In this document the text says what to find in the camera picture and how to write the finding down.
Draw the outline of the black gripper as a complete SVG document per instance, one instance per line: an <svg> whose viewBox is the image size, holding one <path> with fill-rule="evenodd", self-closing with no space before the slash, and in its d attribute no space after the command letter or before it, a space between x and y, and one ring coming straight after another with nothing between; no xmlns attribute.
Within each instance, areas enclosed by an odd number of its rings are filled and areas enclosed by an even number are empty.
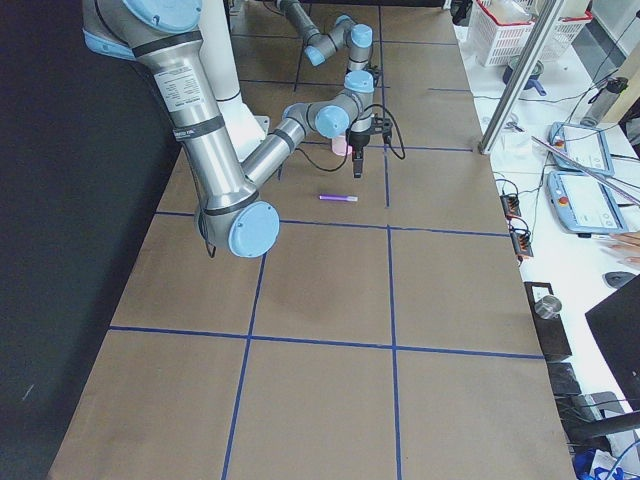
<svg viewBox="0 0 640 480"><path fill-rule="evenodd" d="M352 171L353 178L359 179L359 176L363 175L364 164L364 147L367 146L371 138L371 129L368 128L364 131L354 131L349 129L346 132L346 140L348 145L353 149L352 159Z"/></svg>

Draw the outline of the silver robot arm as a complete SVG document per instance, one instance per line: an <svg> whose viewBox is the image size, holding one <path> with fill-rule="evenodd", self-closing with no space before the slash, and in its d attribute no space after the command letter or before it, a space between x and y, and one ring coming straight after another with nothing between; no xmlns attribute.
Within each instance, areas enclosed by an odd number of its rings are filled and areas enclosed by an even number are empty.
<svg viewBox="0 0 640 480"><path fill-rule="evenodd" d="M340 16L322 33L297 1L278 10L301 35L310 63L349 51L344 87L328 101L287 107L265 132L244 104L224 5L219 1L86 1L87 47L135 61L152 74L175 139L185 149L198 196L195 222L210 250L243 258L266 253L279 234L276 209L260 188L310 133L367 137L374 78L373 33Z"/></svg>
<svg viewBox="0 0 640 480"><path fill-rule="evenodd" d="M346 48L347 72L371 69L373 30L369 25L358 23L349 15L340 15L333 27L323 33L299 1L275 1L275 6L301 36L303 52L314 67L325 63L341 49Z"/></svg>

